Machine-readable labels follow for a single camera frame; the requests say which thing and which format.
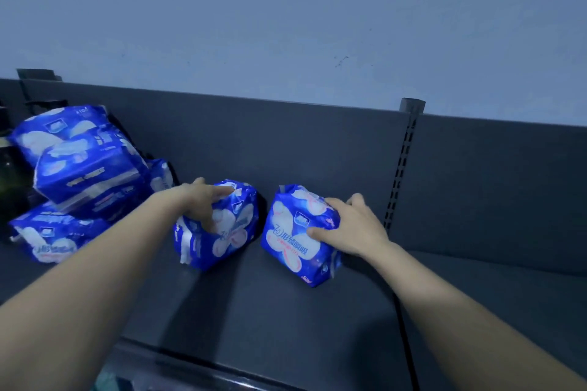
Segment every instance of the forearm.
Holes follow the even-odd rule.
[[[91,387],[181,198],[152,195],[0,307],[0,389]]]
[[[586,389],[586,382],[400,246],[365,256],[406,307],[459,389]]]

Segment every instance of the finger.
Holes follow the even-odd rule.
[[[363,198],[363,195],[361,195],[360,193],[356,193],[349,198],[347,204],[351,206],[364,206],[365,199]]]
[[[227,197],[232,192],[234,192],[234,188],[231,186],[213,186],[212,187],[212,202],[215,203],[216,201]]]
[[[315,239],[316,241],[324,241],[325,243],[328,243],[331,239],[332,236],[329,235],[331,232],[332,230],[326,230],[320,227],[308,227],[306,229],[308,237]]]
[[[341,200],[339,200],[338,198],[324,198],[326,200],[326,202],[328,204],[330,204],[332,207],[334,207],[335,210],[338,210],[339,212],[344,209],[344,207],[346,206],[346,204],[344,202],[342,202]]]

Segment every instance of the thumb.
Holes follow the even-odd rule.
[[[328,240],[330,239],[330,232],[332,231],[320,227],[308,227],[308,229],[306,229],[308,237],[315,239],[316,241],[324,241],[325,243],[328,243]]]

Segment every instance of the blue wall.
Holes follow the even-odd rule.
[[[587,125],[587,0],[0,0],[0,77]]]

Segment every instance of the person's right hand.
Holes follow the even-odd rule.
[[[363,195],[354,194],[346,204],[338,198],[326,198],[326,201],[338,211],[341,224],[334,230],[310,227],[306,231],[310,238],[360,257],[370,254],[381,244],[387,244],[387,233],[365,204]]]

